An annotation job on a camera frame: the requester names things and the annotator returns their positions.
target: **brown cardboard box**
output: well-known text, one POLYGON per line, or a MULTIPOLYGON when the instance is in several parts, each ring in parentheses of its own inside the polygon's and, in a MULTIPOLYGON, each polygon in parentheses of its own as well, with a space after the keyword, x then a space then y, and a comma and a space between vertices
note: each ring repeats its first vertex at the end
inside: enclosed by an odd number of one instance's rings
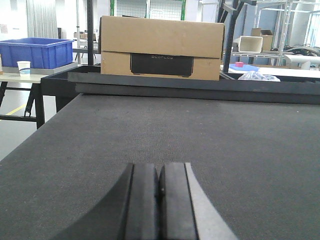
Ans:
POLYGON ((103 16, 101 73, 219 80, 222 23, 103 16))
POLYGON ((270 51, 272 47, 272 42, 274 35, 271 30, 261 30, 261 28, 252 28, 251 36, 262 37, 262 50, 270 51))
MULTIPOLYGON (((77 38, 77 33, 73 33, 73 37, 76 39, 77 38)), ((88 34, 86 33, 79 33, 79 39, 88 39, 88 34)), ((93 41, 96 41, 96 34, 93 34, 93 41)))

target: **concrete floor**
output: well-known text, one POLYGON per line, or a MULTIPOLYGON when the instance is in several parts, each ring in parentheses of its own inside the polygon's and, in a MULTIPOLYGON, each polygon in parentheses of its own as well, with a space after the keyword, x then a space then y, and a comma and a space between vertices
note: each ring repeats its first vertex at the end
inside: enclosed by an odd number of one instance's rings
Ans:
MULTIPOLYGON (((94 64, 100 63, 101 55, 96 54, 96 58, 94 58, 93 61, 94 64)), ((87 54, 84 54, 81 58, 81 64, 88 64, 87 54)), ((9 82, 8 87, 30 88, 31 84, 9 82)), ((6 115, 12 111, 16 111, 12 114, 23 116, 25 112, 24 105, 27 103, 28 97, 29 91, 6 90, 0 107, 0 114, 6 115)), ((47 122, 56 114, 56 99, 54 96, 44 96, 43 102, 45 121, 47 122)), ((34 105, 31 116, 35 116, 34 105)), ((35 122, 0 120, 0 161, 36 130, 35 122)))

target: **black metal frame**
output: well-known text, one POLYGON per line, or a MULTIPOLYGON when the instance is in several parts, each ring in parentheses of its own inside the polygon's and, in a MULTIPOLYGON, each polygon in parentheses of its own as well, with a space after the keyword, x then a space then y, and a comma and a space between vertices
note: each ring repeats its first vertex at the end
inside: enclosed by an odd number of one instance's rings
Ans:
POLYGON ((226 5, 225 0, 220 0, 220 3, 219 3, 219 12, 217 16, 217 22, 224 23, 227 19, 228 13, 230 14, 230 23, 228 28, 225 55, 223 60, 224 73, 227 73, 229 71, 229 64, 230 64, 230 58, 231 58, 232 43, 234 41, 236 21, 245 3, 255 6, 257 4, 257 1, 256 0, 233 0, 232 6, 226 5))
POLYGON ((45 124, 44 100, 41 85, 39 83, 33 83, 31 88, 7 87, 7 85, 8 82, 3 81, 0 86, 0 107, 2 105, 6 90, 30 91, 30 94, 25 107, 24 116, 0 114, 0 119, 22 122, 34 122, 36 123, 37 129, 40 128, 43 124, 45 124), (35 103, 35 117, 31 116, 31 109, 33 103, 35 103))
POLYGON ((320 104, 320 84, 307 82, 195 80, 69 72, 78 93, 265 103, 320 104))
POLYGON ((94 65, 94 6, 93 0, 86 0, 87 34, 88 34, 88 65, 94 65))

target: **white table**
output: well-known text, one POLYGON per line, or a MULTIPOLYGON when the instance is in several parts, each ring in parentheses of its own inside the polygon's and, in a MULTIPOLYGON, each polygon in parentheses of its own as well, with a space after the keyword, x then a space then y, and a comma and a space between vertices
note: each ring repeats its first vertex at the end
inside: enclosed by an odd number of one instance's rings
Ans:
POLYGON ((4 73, 0 75, 0 107, 5 96, 6 90, 30 91, 28 102, 26 104, 24 116, 0 115, 1 120, 36 122, 37 129, 45 123, 44 100, 41 91, 41 78, 47 75, 31 74, 30 76, 21 77, 19 73, 4 73), (29 83, 31 88, 7 87, 8 82, 29 83), (35 117, 31 116, 31 108, 35 103, 35 117))
POLYGON ((40 84, 41 78, 47 75, 30 74, 30 76, 20 76, 20 73, 7 73, 4 72, 0 75, 0 82, 15 82, 15 83, 29 83, 40 84))
MULTIPOLYGON (((229 68, 229 73, 245 74, 247 71, 234 70, 229 68)), ((274 76, 289 76, 289 77, 303 77, 303 78, 320 78, 320 71, 317 70, 303 70, 303 69, 289 69, 277 67, 260 67, 259 73, 263 75, 274 76)))

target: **white cylinder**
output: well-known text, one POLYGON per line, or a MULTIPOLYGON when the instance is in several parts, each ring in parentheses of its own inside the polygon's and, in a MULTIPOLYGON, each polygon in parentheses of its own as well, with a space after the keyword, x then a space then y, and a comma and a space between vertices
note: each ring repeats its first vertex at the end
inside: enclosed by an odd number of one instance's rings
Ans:
POLYGON ((21 77, 30 77, 30 61, 17 61, 21 77))

